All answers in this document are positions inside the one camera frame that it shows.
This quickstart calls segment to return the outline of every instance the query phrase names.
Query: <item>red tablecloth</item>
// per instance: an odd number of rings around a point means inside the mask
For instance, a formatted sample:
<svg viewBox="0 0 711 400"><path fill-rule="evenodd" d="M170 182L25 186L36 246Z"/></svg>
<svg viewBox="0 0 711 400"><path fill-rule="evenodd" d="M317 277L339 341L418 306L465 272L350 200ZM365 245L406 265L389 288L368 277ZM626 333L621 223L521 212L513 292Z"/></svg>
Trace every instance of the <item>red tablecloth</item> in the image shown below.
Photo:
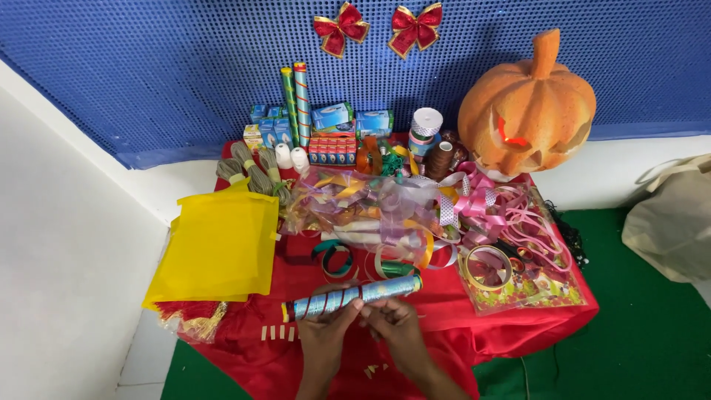
<svg viewBox="0 0 711 400"><path fill-rule="evenodd" d="M230 156L230 144L225 146L224 157ZM219 179L215 190L226 186L228 183ZM220 330L229 333L218 335L214 344L194 345L256 399L293 399L296 393L301 378L301 347L296 324L282 323L280 305L306 297L326 283L320 267L307 257L293 256L308 254L318 242L317 238L303 236L285 236L277 242L271 293L253 295L246 303L232 303L223 323L234 326ZM356 251L354 265L367 263L365 257L365 252ZM422 271L424 287L407 301L422 316L420 326L430 353L475 395L476 382L469 366L549 347L597 314L599 306L576 266L572 273L588 305L522 308L477 317L454 268ZM338 399L420 398L413 385L396 371L386 347L376 344L368 331L356 324L346 334L342 367L331 394Z"/></svg>

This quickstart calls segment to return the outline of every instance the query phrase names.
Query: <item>beige tote bag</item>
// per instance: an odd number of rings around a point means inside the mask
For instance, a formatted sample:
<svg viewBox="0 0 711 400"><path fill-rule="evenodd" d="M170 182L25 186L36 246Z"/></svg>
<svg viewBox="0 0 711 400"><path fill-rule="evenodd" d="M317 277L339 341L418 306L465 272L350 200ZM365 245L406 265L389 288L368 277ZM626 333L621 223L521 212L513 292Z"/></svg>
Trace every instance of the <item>beige tote bag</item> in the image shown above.
<svg viewBox="0 0 711 400"><path fill-rule="evenodd" d="M711 154L668 168L627 214L622 242L674 282L711 280Z"/></svg>

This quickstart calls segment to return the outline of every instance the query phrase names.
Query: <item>jack-o'-lantern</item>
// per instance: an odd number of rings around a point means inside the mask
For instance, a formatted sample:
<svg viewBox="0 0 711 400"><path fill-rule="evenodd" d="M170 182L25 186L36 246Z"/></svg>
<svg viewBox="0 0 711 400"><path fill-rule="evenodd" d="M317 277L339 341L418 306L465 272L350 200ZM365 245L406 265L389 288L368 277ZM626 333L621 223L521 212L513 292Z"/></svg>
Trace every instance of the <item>jack-o'-lantern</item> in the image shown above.
<svg viewBox="0 0 711 400"><path fill-rule="evenodd" d="M533 60L500 64L469 90L459 135L485 169L506 176L551 169L587 140L595 115L590 84L555 62L560 31L533 38Z"/></svg>

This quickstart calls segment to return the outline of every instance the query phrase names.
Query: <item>blue box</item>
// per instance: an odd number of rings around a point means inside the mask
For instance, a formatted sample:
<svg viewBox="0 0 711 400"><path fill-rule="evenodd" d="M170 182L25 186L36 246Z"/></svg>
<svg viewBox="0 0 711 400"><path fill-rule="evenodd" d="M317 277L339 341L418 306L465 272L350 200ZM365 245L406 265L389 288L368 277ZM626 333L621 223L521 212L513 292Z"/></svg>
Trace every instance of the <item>blue box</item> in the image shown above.
<svg viewBox="0 0 711 400"><path fill-rule="evenodd" d="M311 121L316 129L335 127L353 120L353 108L348 102L311 111Z"/></svg>
<svg viewBox="0 0 711 400"><path fill-rule="evenodd" d="M250 118L252 119L252 124L258 124L259 121L267 116L267 106L264 104L253 105L250 110Z"/></svg>
<svg viewBox="0 0 711 400"><path fill-rule="evenodd" d="M277 143L284 143L289 146L289 150L294 149L289 118L276 118L274 120L274 135L277 137Z"/></svg>
<svg viewBox="0 0 711 400"><path fill-rule="evenodd" d="M378 139L390 137L395 116L392 110L358 111L355 114L355 137L363 139L375 136Z"/></svg>
<svg viewBox="0 0 711 400"><path fill-rule="evenodd" d="M262 133L264 145L270 149L277 146L277 135L274 133L274 118L262 118L259 122L259 130Z"/></svg>
<svg viewBox="0 0 711 400"><path fill-rule="evenodd" d="M282 107L279 107L279 106L269 107L269 110L267 111L267 117L280 118L281 116L282 116Z"/></svg>

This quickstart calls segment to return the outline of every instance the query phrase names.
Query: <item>yellow tissue paper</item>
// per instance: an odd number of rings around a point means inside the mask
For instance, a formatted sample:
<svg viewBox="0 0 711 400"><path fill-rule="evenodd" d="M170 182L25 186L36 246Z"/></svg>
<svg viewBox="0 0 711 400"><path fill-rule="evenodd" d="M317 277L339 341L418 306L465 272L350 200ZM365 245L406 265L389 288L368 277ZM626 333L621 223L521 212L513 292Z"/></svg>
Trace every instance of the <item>yellow tissue paper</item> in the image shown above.
<svg viewBox="0 0 711 400"><path fill-rule="evenodd" d="M143 307L161 301L247 301L268 295L279 202L247 190L249 178L222 191L178 200L181 215Z"/></svg>

